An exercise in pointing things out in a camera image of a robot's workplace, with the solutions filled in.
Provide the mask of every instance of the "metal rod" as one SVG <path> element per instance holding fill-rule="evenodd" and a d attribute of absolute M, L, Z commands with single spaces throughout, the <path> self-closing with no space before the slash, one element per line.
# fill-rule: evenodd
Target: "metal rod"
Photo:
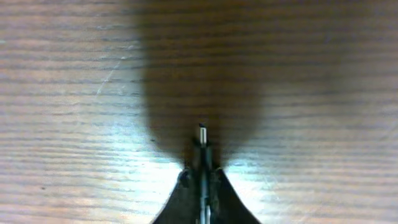
<path fill-rule="evenodd" d="M 211 152 L 207 143 L 207 130 L 199 125 L 200 133 L 200 224 L 210 224 L 210 172 Z"/>

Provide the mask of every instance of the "wooden table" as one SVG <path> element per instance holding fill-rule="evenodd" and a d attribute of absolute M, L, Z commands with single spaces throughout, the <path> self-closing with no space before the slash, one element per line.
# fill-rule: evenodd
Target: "wooden table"
<path fill-rule="evenodd" d="M 0 222 L 150 223 L 201 121 L 262 223 L 398 223 L 397 8 L 0 1 Z"/>

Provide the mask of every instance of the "black object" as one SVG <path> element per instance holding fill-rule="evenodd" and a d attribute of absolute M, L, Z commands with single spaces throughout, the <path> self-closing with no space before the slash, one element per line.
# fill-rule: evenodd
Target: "black object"
<path fill-rule="evenodd" d="M 221 167 L 214 165 L 204 125 L 200 124 L 198 130 L 198 138 L 193 140 L 193 160 L 180 173 L 154 224 L 259 224 Z"/>

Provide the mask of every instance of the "metal pin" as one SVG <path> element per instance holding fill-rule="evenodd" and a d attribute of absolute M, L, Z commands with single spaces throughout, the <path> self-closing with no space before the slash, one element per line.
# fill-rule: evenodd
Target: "metal pin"
<path fill-rule="evenodd" d="M 207 143 L 207 130 L 199 124 L 200 142 L 200 224 L 210 224 L 211 209 L 209 178 L 211 172 L 211 152 Z"/>

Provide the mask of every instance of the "wooden surface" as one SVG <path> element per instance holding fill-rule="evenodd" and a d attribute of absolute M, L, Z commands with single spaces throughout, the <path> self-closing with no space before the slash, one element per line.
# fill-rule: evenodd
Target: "wooden surface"
<path fill-rule="evenodd" d="M 0 1 L 0 222 L 150 223 L 196 123 L 262 223 L 398 223 L 397 1 Z"/>

